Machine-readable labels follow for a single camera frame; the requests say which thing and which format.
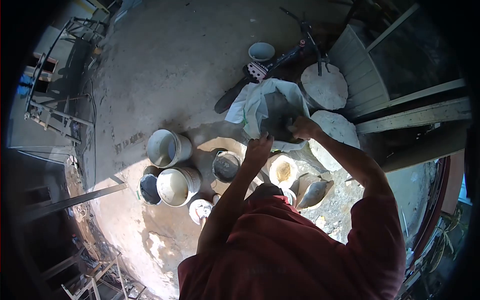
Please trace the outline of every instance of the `white container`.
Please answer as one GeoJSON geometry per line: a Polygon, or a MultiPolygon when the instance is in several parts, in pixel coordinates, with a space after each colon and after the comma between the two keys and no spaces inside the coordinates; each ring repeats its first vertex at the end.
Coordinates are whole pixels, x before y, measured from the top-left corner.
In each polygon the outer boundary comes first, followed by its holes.
{"type": "Polygon", "coordinates": [[[281,189],[289,189],[297,179],[297,164],[283,153],[269,158],[266,167],[270,181],[281,189]]]}
{"type": "Polygon", "coordinates": [[[268,43],[255,43],[248,48],[248,55],[253,61],[267,61],[275,55],[275,48],[268,43]]]}
{"type": "Polygon", "coordinates": [[[200,190],[200,173],[192,168],[163,170],[156,180],[156,190],[162,201],[173,207],[183,206],[200,190]]]}
{"type": "Polygon", "coordinates": [[[155,166],[169,168],[192,156],[192,144],[182,135],[160,129],[148,139],[147,155],[155,166]]]}

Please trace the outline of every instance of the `bicycle tire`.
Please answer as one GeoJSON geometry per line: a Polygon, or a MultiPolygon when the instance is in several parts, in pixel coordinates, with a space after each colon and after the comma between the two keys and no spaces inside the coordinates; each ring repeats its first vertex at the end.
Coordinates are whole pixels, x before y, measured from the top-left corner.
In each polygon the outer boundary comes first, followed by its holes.
{"type": "Polygon", "coordinates": [[[240,91],[246,86],[250,80],[247,77],[243,77],[233,88],[229,89],[225,95],[223,95],[220,100],[215,104],[215,112],[221,114],[227,111],[232,105],[235,98],[240,94],[240,91]]]}

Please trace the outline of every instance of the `red shirt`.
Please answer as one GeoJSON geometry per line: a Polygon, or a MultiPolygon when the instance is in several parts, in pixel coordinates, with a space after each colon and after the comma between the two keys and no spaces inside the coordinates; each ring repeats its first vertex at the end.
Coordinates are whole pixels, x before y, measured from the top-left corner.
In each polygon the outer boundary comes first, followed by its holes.
{"type": "Polygon", "coordinates": [[[250,201],[225,246],[178,267],[180,299],[393,299],[405,242],[393,197],[351,209],[346,245],[302,217],[285,196],[250,201]]]}

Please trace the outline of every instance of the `white plastic bag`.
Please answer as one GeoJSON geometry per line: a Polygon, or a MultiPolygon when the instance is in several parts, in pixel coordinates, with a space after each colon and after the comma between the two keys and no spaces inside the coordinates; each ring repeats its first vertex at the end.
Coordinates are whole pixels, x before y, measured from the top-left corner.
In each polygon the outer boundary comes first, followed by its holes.
{"type": "MultiPolygon", "coordinates": [[[[233,101],[230,109],[225,117],[225,121],[231,123],[244,123],[243,129],[253,139],[260,137],[260,123],[262,119],[268,118],[267,104],[265,101],[266,94],[281,92],[287,101],[298,107],[305,117],[310,117],[308,113],[307,102],[303,98],[298,85],[292,82],[270,78],[262,81],[260,84],[249,83],[244,86],[233,101]]],[[[300,150],[307,142],[303,141],[299,144],[293,144],[283,141],[274,141],[272,149],[278,149],[283,152],[291,150],[300,150]]]]}

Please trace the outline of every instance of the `wire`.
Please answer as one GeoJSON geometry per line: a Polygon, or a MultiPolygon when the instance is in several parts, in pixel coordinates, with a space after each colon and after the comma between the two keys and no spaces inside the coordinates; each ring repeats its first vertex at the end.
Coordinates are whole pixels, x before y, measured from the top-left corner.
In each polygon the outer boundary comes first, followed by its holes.
{"type": "Polygon", "coordinates": [[[93,107],[93,134],[90,136],[90,138],[88,139],[88,142],[87,144],[85,145],[85,148],[83,149],[82,151],[82,154],[80,155],[81,157],[81,160],[82,160],[82,166],[85,170],[85,165],[84,165],[84,154],[85,154],[85,151],[88,147],[88,144],[90,144],[90,142],[92,141],[92,138],[94,139],[94,143],[93,143],[93,151],[94,151],[94,179],[93,179],[93,186],[92,186],[92,189],[95,187],[95,184],[96,184],[96,103],[95,103],[95,98],[93,97],[93,80],[92,78],[89,78],[87,80],[87,82],[84,84],[84,87],[82,88],[82,94],[84,95],[87,95],[90,97],[90,99],[92,100],[92,107],[93,107]],[[85,89],[85,86],[87,84],[87,82],[90,81],[90,89],[92,91],[91,94],[89,93],[84,93],[84,89],[85,89]]]}

